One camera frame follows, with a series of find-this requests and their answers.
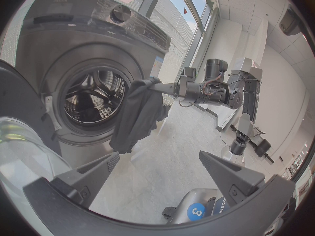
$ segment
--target washing machine door opening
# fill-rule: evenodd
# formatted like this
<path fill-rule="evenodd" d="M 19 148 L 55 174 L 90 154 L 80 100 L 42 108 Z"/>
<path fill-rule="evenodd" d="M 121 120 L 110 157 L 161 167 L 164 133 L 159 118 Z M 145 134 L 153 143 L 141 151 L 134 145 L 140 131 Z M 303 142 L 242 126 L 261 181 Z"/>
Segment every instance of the washing machine door opening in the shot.
<path fill-rule="evenodd" d="M 103 67 L 81 75 L 70 85 L 64 110 L 77 125 L 98 125 L 116 115 L 124 95 L 124 80 Z"/>

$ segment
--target metal bracket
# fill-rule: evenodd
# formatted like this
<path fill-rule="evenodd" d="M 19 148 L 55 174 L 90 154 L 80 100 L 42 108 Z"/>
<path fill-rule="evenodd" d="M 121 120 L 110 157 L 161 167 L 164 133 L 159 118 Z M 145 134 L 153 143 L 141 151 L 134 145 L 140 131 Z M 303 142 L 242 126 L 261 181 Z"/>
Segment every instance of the metal bracket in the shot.
<path fill-rule="evenodd" d="M 113 152 L 57 175 L 50 183 L 75 203 L 89 208 L 118 161 L 119 152 Z"/>
<path fill-rule="evenodd" d="M 199 159 L 232 207 L 258 190 L 265 175 L 200 151 Z"/>
<path fill-rule="evenodd" d="M 186 97 L 186 88 L 187 88 L 187 76 L 181 75 L 179 79 L 179 100 L 183 100 Z"/>
<path fill-rule="evenodd" d="M 52 122 L 53 122 L 53 126 L 55 128 L 55 130 L 61 129 L 61 125 L 58 123 L 56 116 L 53 112 L 53 97 L 47 96 L 45 97 L 45 107 L 46 107 L 46 111 L 49 114 Z"/>

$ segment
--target white wall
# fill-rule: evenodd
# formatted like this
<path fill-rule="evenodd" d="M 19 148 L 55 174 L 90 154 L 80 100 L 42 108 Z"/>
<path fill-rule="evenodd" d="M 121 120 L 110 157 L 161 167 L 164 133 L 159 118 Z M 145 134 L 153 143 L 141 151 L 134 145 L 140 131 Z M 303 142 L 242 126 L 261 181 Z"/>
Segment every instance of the white wall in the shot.
<path fill-rule="evenodd" d="M 300 127 L 309 95 L 292 66 L 268 45 L 260 67 L 263 75 L 255 125 L 266 132 L 262 137 L 274 149 L 275 160 Z"/>
<path fill-rule="evenodd" d="M 268 20 L 263 18 L 255 36 L 248 34 L 248 43 L 244 57 L 261 64 L 267 40 Z"/>
<path fill-rule="evenodd" d="M 228 63 L 228 70 L 225 73 L 224 81 L 228 80 L 227 74 L 230 73 L 232 59 L 236 50 L 239 50 L 238 42 L 242 32 L 242 25 L 227 19 L 219 18 L 212 35 L 210 44 L 206 51 L 201 68 L 199 69 L 196 82 L 202 82 L 205 75 L 205 65 L 207 59 L 222 59 Z M 224 106 L 208 106 L 208 109 L 218 115 L 218 126 L 222 127 L 232 118 L 235 110 L 226 108 Z"/>
<path fill-rule="evenodd" d="M 210 45 L 207 49 L 205 58 L 201 64 L 196 82 L 202 82 L 205 75 L 205 65 L 207 59 L 222 59 L 230 63 L 238 45 L 238 40 L 241 35 L 242 25 L 227 19 L 219 18 L 212 35 Z M 224 81 L 228 80 L 227 73 L 225 74 Z"/>
<path fill-rule="evenodd" d="M 228 80 L 227 74 L 237 58 L 261 60 L 263 76 L 255 125 L 266 132 L 262 137 L 271 143 L 275 151 L 272 158 L 276 161 L 300 127 L 309 94 L 292 66 L 270 46 L 263 46 L 266 43 L 266 22 L 262 21 L 255 36 L 243 32 L 241 28 L 242 25 L 236 22 L 219 19 L 196 81 L 204 79 L 207 59 L 222 59 L 228 63 L 224 81 Z M 224 106 L 208 108 L 218 116 L 220 127 L 229 122 L 232 118 L 229 116 L 235 111 Z"/>
<path fill-rule="evenodd" d="M 306 155 L 307 148 L 304 147 L 304 144 L 310 146 L 312 141 L 313 136 L 304 128 L 300 127 L 291 142 L 289 143 L 288 147 L 281 154 L 281 158 L 283 160 L 282 163 L 284 164 L 285 168 L 289 167 L 292 164 L 292 162 L 299 156 L 302 150 Z"/>

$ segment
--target window frame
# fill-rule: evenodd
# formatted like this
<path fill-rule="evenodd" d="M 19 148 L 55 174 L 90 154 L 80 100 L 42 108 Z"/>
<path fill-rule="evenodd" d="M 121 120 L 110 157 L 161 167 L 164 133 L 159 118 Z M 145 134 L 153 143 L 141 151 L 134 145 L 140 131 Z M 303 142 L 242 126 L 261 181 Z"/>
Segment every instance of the window frame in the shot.
<path fill-rule="evenodd" d="M 143 0 L 138 12 L 146 16 L 147 18 L 150 18 L 157 2 L 158 0 Z M 193 17 L 195 18 L 198 27 L 195 30 L 192 41 L 188 47 L 187 53 L 184 54 L 184 59 L 178 71 L 177 77 L 175 78 L 175 81 L 179 80 L 179 77 L 183 68 L 190 65 L 193 59 L 193 56 L 195 54 L 195 51 L 198 47 L 199 41 L 201 37 L 204 37 L 205 35 L 205 26 L 207 25 L 207 22 L 211 21 L 211 12 L 212 12 L 213 4 L 214 4 L 213 2 L 211 2 L 211 0 L 206 0 L 206 6 L 203 9 L 203 13 L 200 17 L 192 0 L 184 0 L 184 2 L 186 3 L 188 9 L 191 11 Z"/>

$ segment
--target sky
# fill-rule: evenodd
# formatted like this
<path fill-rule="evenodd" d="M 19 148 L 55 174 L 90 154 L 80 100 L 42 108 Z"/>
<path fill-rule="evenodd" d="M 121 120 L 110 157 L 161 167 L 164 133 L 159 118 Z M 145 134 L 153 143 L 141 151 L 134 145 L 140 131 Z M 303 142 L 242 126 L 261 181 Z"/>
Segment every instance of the sky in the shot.
<path fill-rule="evenodd" d="M 192 13 L 188 9 L 188 6 L 184 2 L 184 0 L 170 0 L 174 6 L 178 9 L 178 11 L 182 14 L 184 19 L 186 20 L 187 24 L 191 28 L 193 32 L 195 32 L 195 29 L 197 28 L 197 23 L 195 21 L 195 18 L 193 17 Z M 192 0 L 194 3 L 196 10 L 198 11 L 199 16 L 201 16 L 203 9 L 206 5 L 206 0 Z"/>

